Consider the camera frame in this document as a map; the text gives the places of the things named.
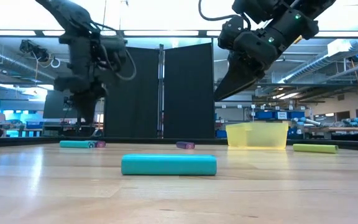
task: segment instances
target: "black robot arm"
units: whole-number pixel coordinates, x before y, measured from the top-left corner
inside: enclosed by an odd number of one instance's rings
[[[126,41],[120,36],[101,36],[101,29],[114,30],[92,21],[89,12],[69,0],[36,0],[48,10],[65,33],[59,37],[59,43],[67,44],[70,51],[68,68],[70,77],[57,77],[55,90],[70,90],[73,106],[86,123],[92,123],[96,102],[106,96],[102,83],[109,84],[106,78],[113,76],[121,80],[135,77],[135,64],[126,50]],[[122,77],[120,72],[126,56],[129,56],[134,73],[131,77]]]
[[[229,70],[215,91],[216,101],[223,100],[254,84],[300,36],[314,37],[318,22],[314,19],[336,0],[235,0],[232,16],[223,24],[218,45],[228,49]],[[255,23],[268,21],[265,28],[244,29],[247,14]]]

